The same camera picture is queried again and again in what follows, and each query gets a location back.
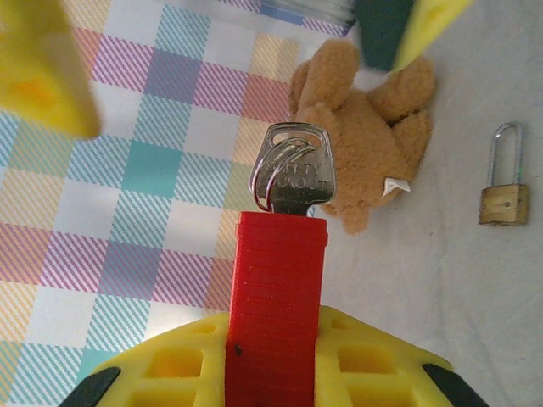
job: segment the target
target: plaid fabric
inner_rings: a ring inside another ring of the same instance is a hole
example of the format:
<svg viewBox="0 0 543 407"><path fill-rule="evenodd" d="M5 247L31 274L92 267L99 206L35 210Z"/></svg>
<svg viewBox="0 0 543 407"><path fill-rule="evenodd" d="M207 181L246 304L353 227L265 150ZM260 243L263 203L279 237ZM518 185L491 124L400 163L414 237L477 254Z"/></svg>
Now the plaid fabric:
<svg viewBox="0 0 543 407"><path fill-rule="evenodd" d="M293 33L341 32L251 1L65 2L104 132L72 142L0 115L0 405L11 407L57 405L114 354L227 310L238 213L256 210L249 173L313 51ZM282 35L258 28L274 26Z"/></svg>

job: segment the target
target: white fabric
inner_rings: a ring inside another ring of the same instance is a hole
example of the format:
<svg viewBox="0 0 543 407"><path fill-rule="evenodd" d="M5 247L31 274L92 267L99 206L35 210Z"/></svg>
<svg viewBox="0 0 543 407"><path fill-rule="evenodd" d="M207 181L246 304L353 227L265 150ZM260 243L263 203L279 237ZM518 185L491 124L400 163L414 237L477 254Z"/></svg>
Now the white fabric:
<svg viewBox="0 0 543 407"><path fill-rule="evenodd" d="M429 49L435 131L411 192L358 237L329 221L323 303L446 357L491 407L543 405L542 19L541 0L475 2ZM509 120L527 131L531 221L479 226Z"/></svg>

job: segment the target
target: plush toy ear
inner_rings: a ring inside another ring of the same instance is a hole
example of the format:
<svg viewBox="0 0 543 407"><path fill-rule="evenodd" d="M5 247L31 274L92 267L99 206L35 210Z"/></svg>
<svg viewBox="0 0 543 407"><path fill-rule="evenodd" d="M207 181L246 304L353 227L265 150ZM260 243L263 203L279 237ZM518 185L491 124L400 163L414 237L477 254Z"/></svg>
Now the plush toy ear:
<svg viewBox="0 0 543 407"><path fill-rule="evenodd" d="M299 106L323 102L337 109L349 94L360 67L360 51L350 40L330 39L316 51L309 64Z"/></svg>
<svg viewBox="0 0 543 407"><path fill-rule="evenodd" d="M288 95L288 102L291 117L295 117L298 113L299 98L304 90L309 65L310 61L305 61L298 68L296 68L292 78L290 79L290 93Z"/></svg>

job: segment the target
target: white tag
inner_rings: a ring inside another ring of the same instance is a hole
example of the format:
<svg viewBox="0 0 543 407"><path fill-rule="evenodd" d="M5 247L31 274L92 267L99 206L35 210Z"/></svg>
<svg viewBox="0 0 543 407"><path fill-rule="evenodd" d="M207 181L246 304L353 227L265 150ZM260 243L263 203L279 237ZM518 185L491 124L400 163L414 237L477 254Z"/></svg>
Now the white tag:
<svg viewBox="0 0 543 407"><path fill-rule="evenodd" d="M390 194L396 188L399 188L402 191L406 191L406 192L411 191L411 187L409 186L409 182L404 181L404 180L397 180L396 178L385 178L384 179L384 192L383 192L383 196L381 198L386 197L388 194Z"/></svg>

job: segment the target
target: yellow plastic base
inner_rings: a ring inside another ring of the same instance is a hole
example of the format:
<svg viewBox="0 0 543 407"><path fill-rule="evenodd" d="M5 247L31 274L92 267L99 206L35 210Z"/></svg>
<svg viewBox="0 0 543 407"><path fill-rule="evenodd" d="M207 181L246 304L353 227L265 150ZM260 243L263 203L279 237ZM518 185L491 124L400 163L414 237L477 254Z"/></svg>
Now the yellow plastic base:
<svg viewBox="0 0 543 407"><path fill-rule="evenodd" d="M121 374L98 407L223 407L228 314L149 339L103 363ZM439 356L321 307L316 343L318 407L450 407L424 372Z"/></svg>

